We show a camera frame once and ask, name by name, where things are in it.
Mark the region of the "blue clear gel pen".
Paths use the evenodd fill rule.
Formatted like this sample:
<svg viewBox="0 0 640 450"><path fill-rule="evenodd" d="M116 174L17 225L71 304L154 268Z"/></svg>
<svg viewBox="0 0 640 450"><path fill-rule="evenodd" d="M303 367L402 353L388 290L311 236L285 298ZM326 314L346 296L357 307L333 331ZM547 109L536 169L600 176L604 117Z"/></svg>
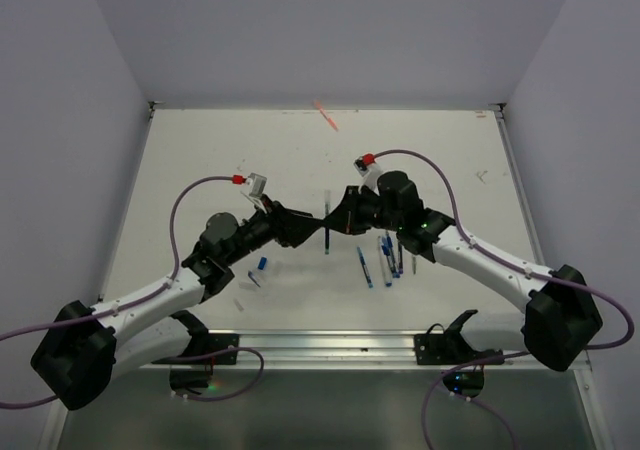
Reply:
<svg viewBox="0 0 640 450"><path fill-rule="evenodd" d="M382 242L383 242L382 246L384 247L383 251L387 258L391 275L393 278L398 278L400 274L397 268L395 254L393 251L392 239L389 233L385 234L385 236L382 238Z"/></svg>

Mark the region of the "blue cap marker pen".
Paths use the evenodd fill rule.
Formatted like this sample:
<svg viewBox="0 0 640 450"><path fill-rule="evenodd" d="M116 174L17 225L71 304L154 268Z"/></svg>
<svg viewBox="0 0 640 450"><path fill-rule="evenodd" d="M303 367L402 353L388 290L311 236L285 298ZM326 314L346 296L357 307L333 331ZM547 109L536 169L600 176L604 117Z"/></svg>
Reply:
<svg viewBox="0 0 640 450"><path fill-rule="evenodd" d="M389 265L389 259L387 256L387 248L381 236L377 237L377 246L380 254L381 272L384 281L384 285L389 288L392 286L392 273Z"/></svg>

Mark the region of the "orange gel pen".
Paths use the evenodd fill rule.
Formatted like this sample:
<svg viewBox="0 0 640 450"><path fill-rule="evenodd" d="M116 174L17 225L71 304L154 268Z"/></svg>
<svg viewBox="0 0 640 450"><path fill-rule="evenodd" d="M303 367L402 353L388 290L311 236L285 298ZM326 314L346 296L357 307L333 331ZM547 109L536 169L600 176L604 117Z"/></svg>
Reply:
<svg viewBox="0 0 640 450"><path fill-rule="evenodd" d="M325 119L325 121L328 123L328 125L334 131L338 132L339 131L339 127L337 126L335 121L332 119L332 117L329 115L329 113L324 109L322 104L318 100L315 100L313 102L313 105L314 105L314 108L322 115L322 117Z"/></svg>

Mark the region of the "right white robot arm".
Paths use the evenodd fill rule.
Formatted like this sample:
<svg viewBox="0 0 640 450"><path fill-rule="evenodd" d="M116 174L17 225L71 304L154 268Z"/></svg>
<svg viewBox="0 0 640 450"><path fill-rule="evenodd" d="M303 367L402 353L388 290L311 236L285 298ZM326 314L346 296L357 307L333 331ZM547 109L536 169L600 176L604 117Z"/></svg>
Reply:
<svg viewBox="0 0 640 450"><path fill-rule="evenodd" d="M324 223L346 235L360 235L371 228L395 232L411 254L493 290L521 311L526 350L551 370L568 369L603 326L578 270L569 265L557 270L529 266L473 239L454 218L426 207L404 172L382 174L375 190L347 187Z"/></svg>

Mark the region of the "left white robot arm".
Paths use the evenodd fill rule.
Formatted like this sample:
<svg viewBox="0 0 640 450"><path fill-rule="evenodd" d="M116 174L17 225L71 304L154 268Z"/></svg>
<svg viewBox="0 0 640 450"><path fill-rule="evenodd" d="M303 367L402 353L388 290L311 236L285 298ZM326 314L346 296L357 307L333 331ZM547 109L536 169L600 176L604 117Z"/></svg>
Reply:
<svg viewBox="0 0 640 450"><path fill-rule="evenodd" d="M67 409L86 406L113 379L147 363L209 365L237 354L233 344L215 342L190 308L218 295L234 278L233 264L253 251L272 241L296 248L324 225L268 197L260 202L247 220L227 212L210 217L191 254L156 283L59 311L30 365Z"/></svg>

